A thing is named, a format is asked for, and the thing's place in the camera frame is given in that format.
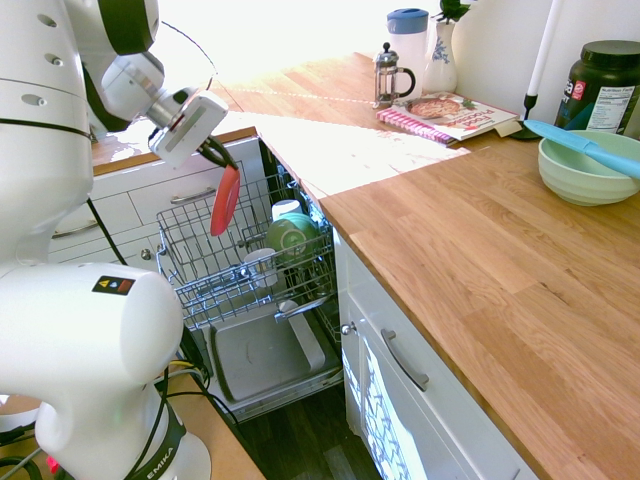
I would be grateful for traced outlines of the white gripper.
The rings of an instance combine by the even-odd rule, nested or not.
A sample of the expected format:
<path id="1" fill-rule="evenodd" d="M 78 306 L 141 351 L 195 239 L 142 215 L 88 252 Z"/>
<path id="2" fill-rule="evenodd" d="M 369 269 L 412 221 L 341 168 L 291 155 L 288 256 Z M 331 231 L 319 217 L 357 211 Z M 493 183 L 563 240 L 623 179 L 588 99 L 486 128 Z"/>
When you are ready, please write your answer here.
<path id="1" fill-rule="evenodd" d="M 221 168 L 238 170 L 228 150 L 210 135 L 228 111 L 228 105 L 212 92 L 164 93 L 148 109 L 148 118 L 158 128 L 149 147 L 172 167 L 181 166 L 198 151 Z M 202 146 L 206 140 L 207 147 Z"/>

